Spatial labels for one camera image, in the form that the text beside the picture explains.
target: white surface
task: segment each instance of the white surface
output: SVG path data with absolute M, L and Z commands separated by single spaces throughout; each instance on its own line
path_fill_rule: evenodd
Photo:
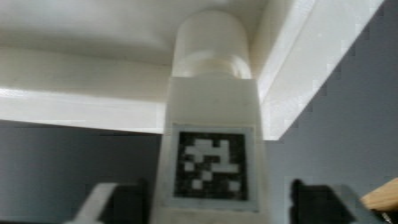
M 0 48 L 0 118 L 162 133 L 169 67 Z
M 177 32 L 198 12 L 217 9 L 256 33 L 267 0 L 2 0 L 0 45 L 173 62 Z
M 248 45 L 246 28 L 237 18 L 221 11 L 196 14 L 178 30 L 173 76 L 233 74 L 251 78 Z
M 271 38 L 260 32 L 258 40 L 269 39 L 271 45 L 258 45 L 265 52 L 255 58 L 265 140 L 278 140 L 292 126 L 383 4 L 383 0 L 297 0 L 285 5 L 278 1 L 267 8 L 276 25 L 265 19 L 262 26 Z M 274 16 L 280 11 L 285 17 Z
M 256 36 L 264 138 L 278 140 L 381 4 L 383 0 L 0 1 L 0 45 L 120 60 L 54 58 L 2 48 L 0 119 L 162 133 L 178 27 L 196 12 L 219 9 L 240 19 L 249 40 Z
M 66 224 L 102 224 L 100 215 L 109 203 L 109 199 L 116 190 L 116 183 L 98 184 L 81 208 L 75 220 Z

